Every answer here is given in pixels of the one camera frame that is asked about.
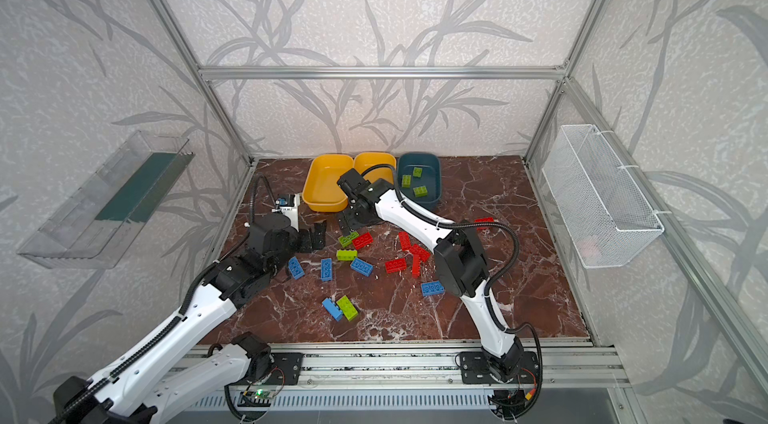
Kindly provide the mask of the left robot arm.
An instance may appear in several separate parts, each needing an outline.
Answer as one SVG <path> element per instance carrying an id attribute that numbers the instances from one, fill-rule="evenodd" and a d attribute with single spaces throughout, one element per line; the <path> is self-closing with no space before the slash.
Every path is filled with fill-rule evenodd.
<path id="1" fill-rule="evenodd" d="M 54 392 L 56 423 L 166 423 L 209 393 L 278 370 L 270 346 L 246 332 L 202 362 L 168 371 L 209 331 L 265 290 L 291 259 L 321 250 L 325 222 L 298 224 L 298 196 L 251 215 L 246 236 L 193 280 L 180 307 L 138 344 L 88 379 L 70 377 Z"/>

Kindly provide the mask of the red brick top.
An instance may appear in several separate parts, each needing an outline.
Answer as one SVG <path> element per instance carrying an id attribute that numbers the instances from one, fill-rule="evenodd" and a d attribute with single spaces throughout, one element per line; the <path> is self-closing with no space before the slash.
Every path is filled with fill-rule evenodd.
<path id="1" fill-rule="evenodd" d="M 399 232 L 398 241 L 402 251 L 408 252 L 411 249 L 411 240 L 408 233 Z"/>

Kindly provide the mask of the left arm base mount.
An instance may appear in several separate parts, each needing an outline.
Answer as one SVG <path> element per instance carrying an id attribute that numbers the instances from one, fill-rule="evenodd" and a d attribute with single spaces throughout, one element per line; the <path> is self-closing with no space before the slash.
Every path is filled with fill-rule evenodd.
<path id="1" fill-rule="evenodd" d="M 252 360 L 239 384 L 296 386 L 304 355 L 298 352 L 278 352 L 261 355 Z"/>

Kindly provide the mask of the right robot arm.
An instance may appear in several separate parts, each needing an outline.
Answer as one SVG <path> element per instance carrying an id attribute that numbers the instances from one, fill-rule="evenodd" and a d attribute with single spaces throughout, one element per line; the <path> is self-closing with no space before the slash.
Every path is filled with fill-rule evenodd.
<path id="1" fill-rule="evenodd" d="M 487 226 L 503 232 L 513 243 L 505 266 L 492 274 L 485 248 L 473 222 L 454 222 L 426 210 L 407 198 L 397 183 L 384 179 L 370 182 L 369 172 L 355 169 L 342 174 L 337 185 L 348 198 L 348 210 L 368 225 L 386 222 L 416 238 L 435 260 L 444 289 L 461 299 L 479 333 L 481 349 L 491 366 L 510 371 L 522 359 L 521 327 L 507 325 L 492 288 L 517 263 L 521 246 L 509 226 L 491 222 Z"/>

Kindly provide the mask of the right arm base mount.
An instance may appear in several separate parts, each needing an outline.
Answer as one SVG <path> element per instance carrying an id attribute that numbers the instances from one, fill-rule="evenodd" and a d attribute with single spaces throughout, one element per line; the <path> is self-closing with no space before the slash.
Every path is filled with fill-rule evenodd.
<path id="1" fill-rule="evenodd" d="M 461 381 L 465 385 L 534 385 L 539 378 L 541 370 L 540 359 L 532 351 L 525 351 L 518 367 L 512 376 L 506 380 L 498 380 L 492 373 L 487 359 L 482 352 L 460 352 L 455 359 L 461 374 Z"/>

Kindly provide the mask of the green brick bottom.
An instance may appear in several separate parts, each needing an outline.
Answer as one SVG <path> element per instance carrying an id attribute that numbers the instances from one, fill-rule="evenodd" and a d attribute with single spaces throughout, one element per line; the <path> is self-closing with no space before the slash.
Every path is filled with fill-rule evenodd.
<path id="1" fill-rule="evenodd" d="M 336 305 L 348 321 L 353 321 L 357 318 L 358 310 L 347 296 L 342 296 L 336 302 Z"/>

